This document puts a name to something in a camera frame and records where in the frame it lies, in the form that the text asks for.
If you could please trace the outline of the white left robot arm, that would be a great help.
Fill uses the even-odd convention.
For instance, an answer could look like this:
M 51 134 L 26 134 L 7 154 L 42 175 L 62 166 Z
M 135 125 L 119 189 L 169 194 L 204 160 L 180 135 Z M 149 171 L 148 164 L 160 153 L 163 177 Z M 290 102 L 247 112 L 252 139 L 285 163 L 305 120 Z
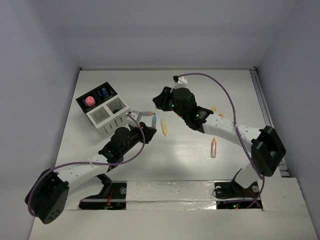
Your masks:
M 87 161 L 65 163 L 43 171 L 25 197 L 29 213 L 43 224 L 53 222 L 64 210 L 68 194 L 90 179 L 126 164 L 124 156 L 138 143 L 148 144 L 157 129 L 144 122 L 119 127 L 110 141 Z

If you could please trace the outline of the black highlighter blue cap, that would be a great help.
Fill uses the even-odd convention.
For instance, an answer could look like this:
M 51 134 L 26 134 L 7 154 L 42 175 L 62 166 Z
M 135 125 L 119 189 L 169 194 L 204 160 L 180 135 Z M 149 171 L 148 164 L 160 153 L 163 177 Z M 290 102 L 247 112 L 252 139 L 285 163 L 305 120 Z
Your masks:
M 102 96 L 103 96 L 104 98 L 107 98 L 107 97 L 109 96 L 109 93 L 108 93 L 108 91 L 107 91 L 107 89 L 106 89 L 105 87 L 103 87 L 103 88 L 101 89 L 101 91 L 102 91 Z

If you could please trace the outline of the pink marker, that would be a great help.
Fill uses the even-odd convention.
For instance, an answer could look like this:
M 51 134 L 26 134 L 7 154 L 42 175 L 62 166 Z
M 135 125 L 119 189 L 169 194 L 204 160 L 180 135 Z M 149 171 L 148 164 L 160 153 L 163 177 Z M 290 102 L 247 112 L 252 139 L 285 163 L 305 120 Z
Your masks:
M 211 141 L 211 147 L 210 147 L 210 157 L 215 158 L 217 154 L 217 141 L 215 138 Z

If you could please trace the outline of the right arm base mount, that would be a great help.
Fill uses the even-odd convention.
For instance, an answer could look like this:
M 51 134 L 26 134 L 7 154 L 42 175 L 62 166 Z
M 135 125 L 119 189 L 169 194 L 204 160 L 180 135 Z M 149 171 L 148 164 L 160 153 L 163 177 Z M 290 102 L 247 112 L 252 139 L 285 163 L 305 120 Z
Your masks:
M 235 181 L 218 181 L 214 183 L 212 195 L 216 198 L 218 210 L 263 209 L 261 191 L 258 182 L 243 188 Z

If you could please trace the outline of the pink-capped marker tube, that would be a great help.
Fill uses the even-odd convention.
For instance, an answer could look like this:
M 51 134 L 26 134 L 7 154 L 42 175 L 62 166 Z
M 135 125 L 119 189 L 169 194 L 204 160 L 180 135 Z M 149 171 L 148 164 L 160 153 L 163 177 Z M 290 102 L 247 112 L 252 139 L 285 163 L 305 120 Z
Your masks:
M 96 104 L 96 100 L 93 96 L 89 95 L 88 97 L 85 98 L 85 104 L 87 105 L 88 108 L 90 108 Z

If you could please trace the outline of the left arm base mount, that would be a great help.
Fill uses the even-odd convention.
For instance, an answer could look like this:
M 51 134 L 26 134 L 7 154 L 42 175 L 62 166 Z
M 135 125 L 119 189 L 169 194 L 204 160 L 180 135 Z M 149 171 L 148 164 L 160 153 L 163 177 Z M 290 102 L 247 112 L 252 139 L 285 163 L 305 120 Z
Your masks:
M 102 189 L 96 195 L 79 201 L 81 210 L 125 210 L 127 208 L 127 182 L 112 181 L 106 174 L 97 175 Z

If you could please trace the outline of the light blue marker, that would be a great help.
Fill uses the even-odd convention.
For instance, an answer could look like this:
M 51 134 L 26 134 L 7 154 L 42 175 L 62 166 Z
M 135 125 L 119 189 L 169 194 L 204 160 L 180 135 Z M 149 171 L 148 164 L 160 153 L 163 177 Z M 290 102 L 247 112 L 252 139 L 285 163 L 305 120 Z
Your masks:
M 157 116 L 154 114 L 153 117 L 152 117 L 152 121 L 151 121 L 151 127 L 153 129 L 156 129 L 157 128 Z

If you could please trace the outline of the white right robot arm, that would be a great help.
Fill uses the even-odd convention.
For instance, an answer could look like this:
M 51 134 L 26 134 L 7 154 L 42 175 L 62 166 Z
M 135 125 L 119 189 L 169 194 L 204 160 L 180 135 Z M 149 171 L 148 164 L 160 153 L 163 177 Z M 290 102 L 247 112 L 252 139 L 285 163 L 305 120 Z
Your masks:
M 185 87 L 171 89 L 166 86 L 152 101 L 157 109 L 176 113 L 192 130 L 220 137 L 243 148 L 249 156 L 249 164 L 230 183 L 235 196 L 242 196 L 259 178 L 271 177 L 287 153 L 273 127 L 267 125 L 259 129 L 236 124 L 197 105 L 194 94 Z

